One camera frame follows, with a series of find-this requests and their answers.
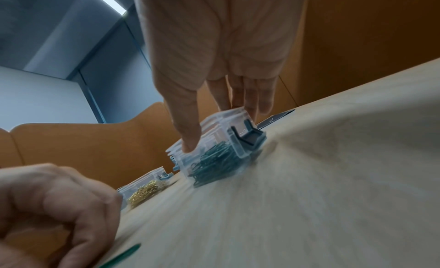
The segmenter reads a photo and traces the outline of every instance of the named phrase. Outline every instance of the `hand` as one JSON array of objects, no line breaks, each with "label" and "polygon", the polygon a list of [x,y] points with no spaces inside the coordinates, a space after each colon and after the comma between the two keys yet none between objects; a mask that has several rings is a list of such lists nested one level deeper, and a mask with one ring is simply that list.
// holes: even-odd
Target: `hand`
[{"label": "hand", "polygon": [[[59,268],[84,268],[107,250],[119,226],[122,198],[72,168],[42,164],[0,170],[0,238],[64,225],[67,244],[52,257]],[[45,267],[0,240],[0,268]]]},{"label": "hand", "polygon": [[154,83],[184,152],[200,139],[197,90],[205,80],[220,110],[245,106],[253,119],[270,112],[303,0],[135,2]]}]

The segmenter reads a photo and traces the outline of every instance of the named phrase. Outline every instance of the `fluorescent light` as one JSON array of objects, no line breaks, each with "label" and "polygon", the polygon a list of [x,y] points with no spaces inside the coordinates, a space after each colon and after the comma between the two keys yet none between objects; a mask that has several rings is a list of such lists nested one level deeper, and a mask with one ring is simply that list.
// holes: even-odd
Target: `fluorescent light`
[{"label": "fluorescent light", "polygon": [[127,12],[127,10],[125,10],[124,8],[122,8],[122,6],[120,6],[115,0],[103,0],[106,4],[110,5],[111,8],[113,8],[114,10],[116,10],[116,12],[118,12],[121,15],[124,15],[125,12]]}]

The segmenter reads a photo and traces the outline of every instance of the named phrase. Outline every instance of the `ceiling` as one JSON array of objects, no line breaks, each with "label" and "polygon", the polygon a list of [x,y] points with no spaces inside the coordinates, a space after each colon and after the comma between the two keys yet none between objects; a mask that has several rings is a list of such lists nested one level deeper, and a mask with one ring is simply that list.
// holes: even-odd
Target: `ceiling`
[{"label": "ceiling", "polygon": [[0,66],[66,78],[120,17],[101,0],[0,0]]}]

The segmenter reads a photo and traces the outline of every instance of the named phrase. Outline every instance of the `light wood tabletop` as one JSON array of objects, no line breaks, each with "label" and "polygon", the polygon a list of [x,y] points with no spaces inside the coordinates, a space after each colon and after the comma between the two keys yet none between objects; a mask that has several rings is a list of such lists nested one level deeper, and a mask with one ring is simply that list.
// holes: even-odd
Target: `light wood tabletop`
[{"label": "light wood tabletop", "polygon": [[440,59],[301,106],[244,173],[123,214],[120,268],[440,267]]}]

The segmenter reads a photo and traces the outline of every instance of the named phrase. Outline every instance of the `pile of gold paper clips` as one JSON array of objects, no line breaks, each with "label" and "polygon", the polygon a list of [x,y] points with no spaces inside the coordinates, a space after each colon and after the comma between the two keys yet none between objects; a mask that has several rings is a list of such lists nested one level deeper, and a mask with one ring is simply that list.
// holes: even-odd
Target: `pile of gold paper clips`
[{"label": "pile of gold paper clips", "polygon": [[132,208],[135,208],[142,202],[154,196],[156,193],[165,189],[165,187],[166,187],[166,183],[161,181],[158,182],[157,180],[152,180],[148,184],[139,187],[138,190],[134,192],[134,194],[132,194],[131,197],[129,197],[128,203]]}]

